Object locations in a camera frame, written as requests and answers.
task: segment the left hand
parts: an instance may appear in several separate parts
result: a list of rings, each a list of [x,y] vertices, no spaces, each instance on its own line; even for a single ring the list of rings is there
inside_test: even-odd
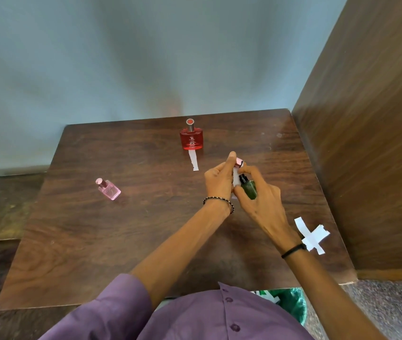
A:
[[[232,168],[235,165],[235,160],[236,153],[232,151],[226,162],[220,163],[204,173],[208,197],[221,197],[228,200],[231,198]]]

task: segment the purple shirt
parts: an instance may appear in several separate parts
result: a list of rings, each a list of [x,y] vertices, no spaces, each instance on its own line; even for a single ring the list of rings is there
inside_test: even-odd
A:
[[[141,281],[120,274],[95,300],[69,313],[40,339],[313,340],[278,305],[238,287],[219,285],[219,290],[179,297],[153,313]]]

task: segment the perfume bottle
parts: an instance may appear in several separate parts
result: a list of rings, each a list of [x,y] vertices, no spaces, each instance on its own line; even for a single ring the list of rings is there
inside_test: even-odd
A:
[[[117,196],[121,193],[121,190],[109,180],[98,178],[95,183],[98,185],[98,190],[105,194],[111,200],[115,200]]]
[[[251,200],[256,199],[258,193],[256,192],[256,185],[253,180],[249,180],[245,174],[239,175],[241,187],[244,189],[248,198]]]
[[[203,145],[202,129],[194,126],[195,121],[193,119],[187,119],[188,127],[181,130],[182,148],[185,150],[201,149]]]

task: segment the right hand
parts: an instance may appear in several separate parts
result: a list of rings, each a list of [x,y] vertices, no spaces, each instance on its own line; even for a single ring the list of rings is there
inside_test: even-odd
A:
[[[280,189],[266,183],[258,168],[244,164],[239,174],[248,173],[255,181],[257,197],[251,200],[240,186],[234,188],[234,194],[240,206],[264,230],[274,242],[278,251],[284,254],[301,243],[299,234],[289,226],[284,207],[281,203]]]

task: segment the hand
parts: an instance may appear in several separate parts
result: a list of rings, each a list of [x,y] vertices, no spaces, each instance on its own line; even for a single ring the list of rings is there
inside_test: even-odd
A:
[[[229,153],[226,162],[209,169],[204,173],[205,188],[207,197],[221,197],[230,199],[232,192],[232,168],[235,165],[236,154],[234,151]]]
[[[266,183],[255,166],[244,165],[238,173],[251,174],[255,181],[257,197],[251,200],[240,186],[234,188],[234,194],[242,208],[272,239],[278,251],[284,254],[292,247],[300,244],[300,236],[289,226],[286,218],[281,203],[280,189]]]

